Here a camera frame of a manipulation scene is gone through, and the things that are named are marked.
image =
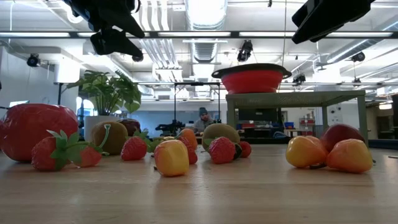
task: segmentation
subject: strawberry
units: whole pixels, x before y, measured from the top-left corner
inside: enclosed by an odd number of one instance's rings
[[[187,138],[182,137],[182,136],[179,136],[178,140],[181,141],[187,147],[189,164],[192,165],[192,164],[197,163],[198,156],[197,156],[197,154],[195,152],[195,148],[194,148],[194,146],[192,146],[191,142]]]
[[[82,167],[95,166],[101,159],[102,146],[108,138],[110,125],[105,125],[106,135],[100,147],[92,142],[78,142],[78,133],[69,136],[61,130],[60,134],[48,131],[54,137],[47,137],[32,149],[32,165],[40,171],[58,171],[70,161]]]
[[[242,147],[242,158],[247,158],[251,154],[251,146],[248,142],[241,141],[239,145]]]
[[[61,170],[67,164],[66,151],[59,151],[55,158],[56,139],[47,137],[37,143],[32,149],[32,165],[39,171]]]
[[[147,154],[147,144],[139,136],[129,138],[123,146],[121,157],[124,161],[134,161],[144,158]]]
[[[209,153],[215,164],[228,163],[234,159],[235,145],[228,138],[220,137],[211,142]]]

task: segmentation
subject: metal table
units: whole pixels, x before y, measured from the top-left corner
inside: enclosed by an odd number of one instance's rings
[[[344,101],[357,99],[359,132],[368,145],[368,127],[366,124],[366,104],[364,90],[318,91],[306,93],[246,93],[226,95],[228,104],[227,123],[236,128],[235,109],[301,108],[321,107],[323,129],[328,128],[327,107]]]

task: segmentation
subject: red colander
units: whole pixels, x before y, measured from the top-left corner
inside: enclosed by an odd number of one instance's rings
[[[229,94],[275,93],[282,79],[292,73],[280,65],[255,63],[217,70],[211,76],[220,78]]]

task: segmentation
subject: man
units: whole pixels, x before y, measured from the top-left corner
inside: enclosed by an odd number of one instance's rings
[[[200,119],[193,124],[194,132],[202,133],[205,131],[205,128],[214,123],[212,118],[207,113],[206,108],[199,108],[199,117]]]

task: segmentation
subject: ceiling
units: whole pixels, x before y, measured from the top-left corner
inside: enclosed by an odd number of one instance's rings
[[[305,1],[288,0],[287,2],[280,0],[273,0],[272,7],[267,7],[268,1],[256,0],[229,0],[226,10],[226,19],[224,23],[224,30],[263,30],[263,31],[295,31],[297,28],[293,24],[291,17],[296,10],[302,6]],[[148,18],[150,29],[155,30],[151,24],[151,1],[149,0]],[[170,30],[187,30],[187,20],[185,18],[184,0],[169,0],[167,1],[167,22]],[[372,10],[364,17],[356,22],[346,24],[340,30],[343,31],[380,31],[380,25],[388,20],[398,21],[396,15],[398,8],[398,0],[377,0],[373,3]],[[139,17],[142,17],[142,10],[139,12]],[[0,1],[0,30],[3,31],[84,31],[89,32],[88,25],[85,21],[74,24],[68,20],[67,11],[62,7],[60,1],[42,1],[42,0],[15,0]],[[138,40],[132,40],[138,47],[142,45]],[[289,38],[284,39],[252,39],[254,47],[252,57],[245,63],[277,63],[283,65],[287,70],[294,70],[304,73],[307,81],[313,81],[314,67],[312,62],[308,62],[308,66],[300,67],[307,60],[318,60],[318,55],[327,56],[344,46],[354,42],[351,39],[324,39],[317,44],[312,42],[304,42],[301,44],[294,44]],[[227,43],[218,44],[216,58],[212,61],[212,65],[203,67],[204,70],[211,69],[218,70],[227,68],[238,64],[236,60],[236,53],[243,43],[243,39],[228,39]],[[93,53],[92,46],[88,39],[12,39],[11,46],[15,49],[22,47],[59,47],[68,52],[72,57],[79,61],[83,66],[95,68],[97,70],[104,70],[111,72],[109,66],[104,66],[98,57]],[[183,43],[182,39],[172,39],[172,46],[174,48],[178,64],[182,68],[182,78],[185,81],[198,80],[198,78],[211,79],[211,73],[207,72],[205,77],[203,74],[198,76],[194,72],[192,66],[191,44]],[[363,52],[366,55],[366,60],[363,62],[341,61],[328,67],[338,67],[341,73],[341,81],[352,82],[354,76],[361,75],[380,70],[388,65],[397,63],[398,58],[398,40],[389,39],[383,40],[376,45],[373,45]],[[153,62],[144,54],[142,62],[133,62],[128,55],[112,54],[112,60],[129,72],[135,81],[139,82],[159,82],[162,77],[156,75],[153,69]],[[57,57],[48,56],[43,58],[50,63],[57,63]],[[383,82],[394,81],[394,77],[398,78],[398,67],[392,68],[388,72],[381,72],[372,78],[365,79],[363,82]],[[364,89],[374,90],[375,86],[369,86]]]

